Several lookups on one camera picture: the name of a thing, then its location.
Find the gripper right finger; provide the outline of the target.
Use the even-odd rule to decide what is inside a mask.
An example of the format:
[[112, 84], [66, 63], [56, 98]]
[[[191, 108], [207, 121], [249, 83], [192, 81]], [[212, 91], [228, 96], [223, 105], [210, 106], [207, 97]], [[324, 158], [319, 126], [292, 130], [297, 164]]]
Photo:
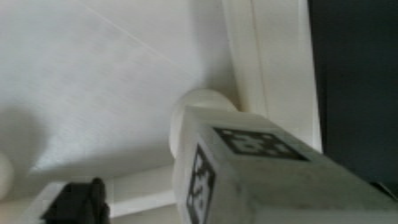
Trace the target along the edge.
[[372, 182], [372, 186], [379, 189], [379, 191], [398, 200], [398, 184], [397, 183], [382, 183]]

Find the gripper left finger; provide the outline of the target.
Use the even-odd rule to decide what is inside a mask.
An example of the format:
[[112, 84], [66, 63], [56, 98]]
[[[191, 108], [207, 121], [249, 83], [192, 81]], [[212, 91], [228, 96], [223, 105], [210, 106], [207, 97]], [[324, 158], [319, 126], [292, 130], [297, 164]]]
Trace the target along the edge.
[[100, 178], [66, 184], [41, 220], [45, 224], [111, 224], [107, 187]]

